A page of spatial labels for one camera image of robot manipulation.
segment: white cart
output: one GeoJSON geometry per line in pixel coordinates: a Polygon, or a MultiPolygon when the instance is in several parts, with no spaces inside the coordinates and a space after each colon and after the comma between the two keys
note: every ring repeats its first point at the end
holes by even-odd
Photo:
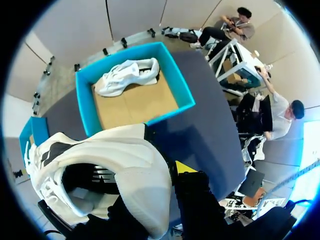
{"type": "MultiPolygon", "coordinates": [[[[248,75],[251,75],[257,78],[260,82],[263,81],[262,77],[256,71],[255,66],[263,68],[264,64],[258,58],[256,57],[253,58],[251,55],[251,52],[247,50],[244,46],[242,46],[240,43],[238,43],[237,39],[235,38],[232,39],[216,56],[214,56],[209,61],[210,67],[213,68],[214,63],[219,59],[221,60],[217,70],[215,71],[215,77],[217,78],[218,82],[226,79],[228,76],[230,76],[233,73],[237,73],[242,77],[248,77],[248,75]],[[229,52],[232,52],[231,57],[234,58],[236,65],[233,66],[230,70],[223,73],[222,75],[219,75],[221,72],[223,63],[226,60],[226,57],[229,52]]],[[[225,88],[223,86],[221,87],[224,91],[237,95],[239,97],[242,97],[247,93],[247,91],[241,92],[238,90],[225,88]]]]}

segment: white t-shirt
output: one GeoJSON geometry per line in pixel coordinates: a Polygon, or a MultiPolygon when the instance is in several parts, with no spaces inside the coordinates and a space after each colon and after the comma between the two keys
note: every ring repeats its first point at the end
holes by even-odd
{"type": "Polygon", "coordinates": [[[285,112],[289,107],[289,102],[279,93],[272,94],[273,104],[271,105],[273,131],[271,140],[285,136],[291,126],[292,121],[285,118],[285,112]]]}

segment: gray table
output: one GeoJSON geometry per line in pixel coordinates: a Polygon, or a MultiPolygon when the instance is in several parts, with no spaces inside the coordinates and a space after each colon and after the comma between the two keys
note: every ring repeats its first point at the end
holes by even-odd
{"type": "MultiPolygon", "coordinates": [[[[157,147],[173,160],[204,171],[218,200],[225,198],[245,177],[236,125],[224,93],[203,55],[197,51],[172,53],[195,100],[195,106],[150,128],[157,147]]],[[[73,90],[44,115],[49,135],[63,132],[75,140],[86,134],[76,91],[73,90]]],[[[170,203],[170,226],[180,222],[174,189],[170,203]]]]}

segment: laptop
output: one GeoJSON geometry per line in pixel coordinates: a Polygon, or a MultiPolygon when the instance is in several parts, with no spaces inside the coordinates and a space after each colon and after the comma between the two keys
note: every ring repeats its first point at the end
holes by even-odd
{"type": "Polygon", "coordinates": [[[238,192],[253,198],[261,187],[264,177],[264,173],[250,169],[244,182],[239,187],[238,192]]]}

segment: man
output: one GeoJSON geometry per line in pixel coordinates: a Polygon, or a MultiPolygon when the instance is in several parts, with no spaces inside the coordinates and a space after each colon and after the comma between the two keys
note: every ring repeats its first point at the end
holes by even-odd
{"type": "Polygon", "coordinates": [[[277,93],[274,86],[268,81],[265,69],[258,71],[258,73],[273,97],[273,103],[271,104],[273,131],[264,132],[264,136],[267,140],[275,140],[288,133],[292,121],[302,119],[305,116],[305,107],[299,100],[294,100],[289,104],[283,96],[277,93]]]}
{"type": "Polygon", "coordinates": [[[236,38],[240,44],[243,44],[246,40],[250,39],[255,33],[255,28],[250,23],[252,13],[245,7],[239,7],[237,12],[239,17],[228,18],[225,15],[220,17],[221,20],[227,24],[224,30],[211,26],[205,27],[198,39],[198,42],[191,43],[190,47],[193,49],[203,48],[210,37],[221,40],[211,51],[209,58],[207,59],[209,61],[215,55],[217,55],[232,39],[236,38]]]}

